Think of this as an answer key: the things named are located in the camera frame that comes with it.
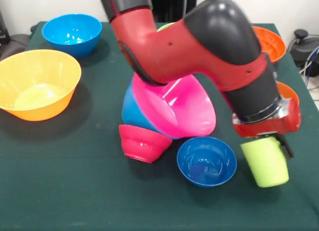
orange bowl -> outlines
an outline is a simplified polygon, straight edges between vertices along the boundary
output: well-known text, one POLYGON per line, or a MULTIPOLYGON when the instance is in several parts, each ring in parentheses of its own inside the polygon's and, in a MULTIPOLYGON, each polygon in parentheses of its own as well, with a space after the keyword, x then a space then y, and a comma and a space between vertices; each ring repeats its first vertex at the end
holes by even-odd
POLYGON ((57 50, 31 50, 0 62, 0 108, 28 121, 60 114, 81 77, 81 66, 57 50))
POLYGON ((253 26, 254 32, 261 44, 262 52, 266 52, 272 63, 280 60, 286 53, 286 45, 284 41, 276 33, 253 26))
POLYGON ((299 97, 292 88, 284 83, 277 81, 277 89, 279 94, 281 94, 284 98, 293 98, 299 106, 299 97))

magenta bowl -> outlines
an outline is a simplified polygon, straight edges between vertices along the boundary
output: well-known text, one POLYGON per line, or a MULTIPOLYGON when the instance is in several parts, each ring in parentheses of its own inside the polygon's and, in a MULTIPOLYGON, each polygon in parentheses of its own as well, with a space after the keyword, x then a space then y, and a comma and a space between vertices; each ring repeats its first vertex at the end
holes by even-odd
POLYGON ((213 132, 214 106, 193 75, 166 86, 151 86, 134 73, 132 87, 140 110, 160 133, 178 139, 213 132))

yellow bowl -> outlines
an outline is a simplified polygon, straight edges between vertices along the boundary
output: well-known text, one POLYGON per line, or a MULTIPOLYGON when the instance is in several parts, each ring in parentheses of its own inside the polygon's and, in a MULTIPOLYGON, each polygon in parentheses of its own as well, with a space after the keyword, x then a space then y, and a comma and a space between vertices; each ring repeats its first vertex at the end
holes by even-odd
POLYGON ((69 104, 81 66, 57 50, 31 50, 0 62, 0 108, 29 121, 50 119, 69 104))

white wall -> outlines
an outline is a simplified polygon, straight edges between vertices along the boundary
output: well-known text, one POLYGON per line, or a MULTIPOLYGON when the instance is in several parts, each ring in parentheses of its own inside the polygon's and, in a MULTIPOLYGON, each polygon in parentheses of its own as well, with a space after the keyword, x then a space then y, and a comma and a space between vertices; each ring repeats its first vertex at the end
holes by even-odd
POLYGON ((107 21, 100 0, 0 0, 0 10, 10 35, 30 33, 39 21, 67 13, 86 13, 107 21))
MULTIPOLYGON (((319 0, 234 1, 251 22, 275 23, 286 43, 296 28, 319 34, 319 0)), ((107 21, 100 0, 0 0, 0 9, 11 35, 29 33, 37 22, 66 13, 87 13, 107 21)))
POLYGON ((233 0, 252 23, 274 23, 286 44, 297 28, 319 34, 319 0, 233 0))

orange cup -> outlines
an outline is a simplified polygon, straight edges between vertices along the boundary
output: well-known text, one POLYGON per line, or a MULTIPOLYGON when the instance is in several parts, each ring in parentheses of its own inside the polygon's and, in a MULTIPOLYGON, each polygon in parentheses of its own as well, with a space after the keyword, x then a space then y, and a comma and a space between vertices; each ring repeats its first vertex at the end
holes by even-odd
POLYGON ((286 45, 276 33, 258 26, 253 30, 260 42, 262 52, 266 52, 272 63, 276 63, 286 53, 286 45))
POLYGON ((279 94, 281 94, 284 98, 293 98, 299 106, 299 97, 292 88, 284 83, 277 81, 277 89, 279 94))

